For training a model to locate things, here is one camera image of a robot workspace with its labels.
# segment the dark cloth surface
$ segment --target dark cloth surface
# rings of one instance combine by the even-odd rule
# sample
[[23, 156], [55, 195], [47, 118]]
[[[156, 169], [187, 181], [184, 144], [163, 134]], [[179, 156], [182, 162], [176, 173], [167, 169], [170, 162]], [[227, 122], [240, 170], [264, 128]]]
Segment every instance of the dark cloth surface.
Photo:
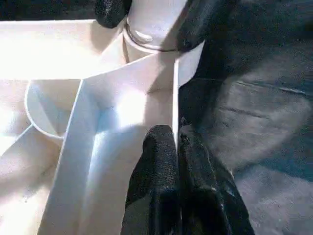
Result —
[[254, 235], [234, 178], [192, 125], [179, 132], [179, 175], [184, 235]]
[[[1, 20], [94, 18], [92, 1], [10, 3]], [[241, 0], [179, 91], [180, 115], [232, 170], [257, 235], [313, 231], [312, 12], [312, 0]]]

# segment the white plastic part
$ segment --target white plastic part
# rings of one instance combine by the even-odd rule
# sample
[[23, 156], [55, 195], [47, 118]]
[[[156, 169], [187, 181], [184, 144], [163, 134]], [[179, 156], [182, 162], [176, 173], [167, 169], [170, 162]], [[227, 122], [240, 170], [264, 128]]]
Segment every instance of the white plastic part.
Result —
[[[5, 199], [0, 197], [4, 218], [0, 231], [5, 234], [118, 234], [129, 177], [146, 133], [154, 125], [167, 124], [177, 141], [178, 89], [195, 73], [202, 48], [180, 57], [175, 51], [139, 46], [126, 29], [117, 32], [121, 30], [103, 30], [95, 21], [0, 23], [0, 42], [19, 38], [22, 45], [28, 43], [23, 48], [17, 45], [18, 52], [9, 43], [10, 50], [5, 50], [9, 54], [0, 56], [2, 79], [25, 80], [0, 82], [0, 107], [18, 117], [10, 117], [11, 123], [18, 120], [10, 127], [17, 131], [11, 131], [13, 142], [0, 155], [4, 163], [0, 184], [4, 194], [9, 192]], [[34, 70], [36, 63], [43, 65], [41, 61], [64, 62], [66, 48], [60, 39], [66, 45], [79, 45], [71, 56], [69, 50], [65, 73], [51, 65]], [[93, 42], [99, 43], [96, 52]], [[50, 53], [41, 53], [43, 48], [36, 44], [50, 46]], [[21, 71], [13, 70], [10, 59], [3, 59], [10, 53], [23, 57], [29, 48], [41, 57], [18, 58], [14, 66], [22, 67]], [[91, 61], [85, 58], [86, 51], [94, 55]], [[86, 59], [86, 64], [78, 63], [78, 58]], [[24, 63], [34, 65], [33, 69], [24, 68]], [[26, 88], [31, 78], [35, 80]], [[10, 98], [15, 95], [16, 102]], [[14, 177], [7, 177], [8, 170]], [[33, 185], [34, 194], [27, 196], [25, 204], [23, 195]]]
[[177, 33], [186, 14], [187, 0], [133, 0], [127, 23], [139, 45], [175, 50]]
[[0, 234], [36, 234], [60, 148], [33, 126], [0, 157]]
[[63, 139], [80, 80], [34, 80], [25, 95], [28, 118], [43, 134]]

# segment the black fabric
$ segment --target black fabric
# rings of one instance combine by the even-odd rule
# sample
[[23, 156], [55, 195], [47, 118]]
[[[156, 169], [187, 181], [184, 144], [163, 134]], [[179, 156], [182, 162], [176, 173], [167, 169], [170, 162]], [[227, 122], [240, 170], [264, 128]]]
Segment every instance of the black fabric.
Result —
[[313, 2], [245, 0], [212, 32], [179, 113], [231, 170], [257, 235], [310, 235]]
[[132, 0], [96, 0], [96, 19], [104, 27], [114, 28], [128, 14]]
[[178, 235], [179, 171], [171, 128], [152, 128], [142, 149], [130, 178], [121, 234]]
[[232, 175], [191, 125], [179, 133], [179, 174], [183, 234], [254, 234]]
[[213, 33], [227, 31], [228, 17], [239, 0], [193, 0], [179, 30], [179, 51], [195, 48], [204, 40], [215, 41]]

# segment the white surface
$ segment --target white surface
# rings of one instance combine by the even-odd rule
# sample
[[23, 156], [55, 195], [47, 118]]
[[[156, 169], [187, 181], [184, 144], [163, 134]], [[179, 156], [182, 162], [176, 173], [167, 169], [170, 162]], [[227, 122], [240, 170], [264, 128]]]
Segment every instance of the white surface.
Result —
[[174, 50], [187, 0], [133, 0], [128, 14], [132, 38], [146, 48]]
[[0, 23], [0, 79], [82, 79], [119, 35], [95, 20]]
[[199, 54], [143, 48], [122, 25], [0, 23], [0, 235], [119, 234], [145, 134], [177, 140]]
[[35, 128], [62, 139], [80, 80], [34, 80], [27, 86], [25, 109]]
[[30, 126], [0, 156], [0, 234], [36, 234], [59, 151]]

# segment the white pipe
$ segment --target white pipe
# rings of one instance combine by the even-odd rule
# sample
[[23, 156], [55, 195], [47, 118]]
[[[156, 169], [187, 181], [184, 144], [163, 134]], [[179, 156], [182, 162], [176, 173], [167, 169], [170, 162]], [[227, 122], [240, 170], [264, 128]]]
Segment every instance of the white pipe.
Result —
[[131, 38], [143, 47], [175, 50], [187, 0], [133, 0], [127, 23]]

